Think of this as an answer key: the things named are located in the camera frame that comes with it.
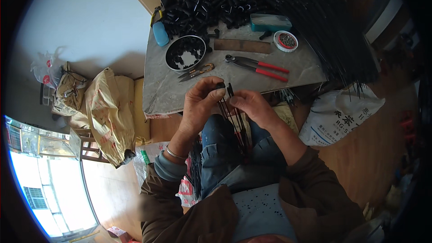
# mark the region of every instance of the yellow plastic tool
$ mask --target yellow plastic tool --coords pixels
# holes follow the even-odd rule
[[[162,11],[161,11],[161,7],[159,6],[159,7],[155,8],[154,13],[152,14],[152,17],[151,17],[151,19],[150,19],[150,26],[153,25],[153,20],[154,20],[155,15],[156,15],[156,13],[157,13],[158,11],[159,11],[159,16],[160,16],[160,18],[162,18]]]

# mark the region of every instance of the silver bracelet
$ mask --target silver bracelet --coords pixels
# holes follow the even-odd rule
[[[181,159],[181,160],[186,160],[187,159],[187,157],[183,158],[183,157],[177,156],[176,154],[172,153],[171,150],[168,148],[168,145],[165,147],[165,150],[168,152],[168,154],[170,154],[171,156],[173,156],[173,157],[175,157],[177,159]]]

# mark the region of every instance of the jacket sleeve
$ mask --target jacket sleeve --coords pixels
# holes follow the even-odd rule
[[[181,181],[167,181],[147,165],[148,175],[141,186],[140,221],[142,242],[153,242],[160,233],[183,216],[181,200],[176,196]]]
[[[300,189],[297,207],[314,208],[324,239],[341,235],[364,223],[359,205],[349,199],[336,174],[308,147],[305,154],[287,168],[288,178]]]

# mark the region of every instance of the floor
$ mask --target floor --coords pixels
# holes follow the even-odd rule
[[[367,202],[377,206],[390,189],[394,172],[405,152],[398,122],[403,110],[416,111],[413,84],[404,72],[395,69],[370,87],[378,97],[385,97],[381,109],[337,143],[319,148],[319,156],[332,169],[348,196],[361,208]],[[310,106],[297,103],[292,112],[299,128]],[[169,141],[181,116],[151,120],[152,142]],[[117,170],[110,164],[85,161],[84,173],[90,198],[103,227],[117,226],[135,239],[141,239],[137,221],[138,183],[132,163]]]

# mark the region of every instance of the small scissors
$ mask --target small scissors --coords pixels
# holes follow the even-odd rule
[[[187,72],[187,73],[180,75],[179,78],[184,77],[183,79],[181,79],[181,82],[184,82],[184,81],[187,81],[189,79],[192,79],[193,77],[195,77],[197,75],[203,74],[205,72],[209,72],[214,68],[215,68],[215,66],[213,65],[213,63],[208,63],[205,65],[202,65],[201,67],[195,68],[195,69],[191,70],[190,72]]]
[[[244,62],[251,63],[251,64],[257,64],[258,66],[261,66],[261,67],[272,68],[274,70],[278,70],[278,71],[284,72],[284,73],[289,73],[289,70],[284,69],[283,67],[282,68],[281,67],[277,67],[277,66],[274,66],[272,64],[264,63],[264,62],[261,62],[261,61],[258,61],[258,60],[254,60],[254,59],[250,59],[250,58],[242,57],[242,56],[226,55],[225,56],[225,61],[226,62],[234,63],[235,65],[243,67],[243,68],[245,67],[245,68],[251,69],[254,72],[261,73],[261,74],[273,77],[275,79],[281,80],[282,82],[288,82],[288,79],[286,79],[285,77],[279,76],[277,74],[265,71],[265,70],[257,68],[257,67],[252,67],[252,66],[240,63],[240,61],[244,61]]]

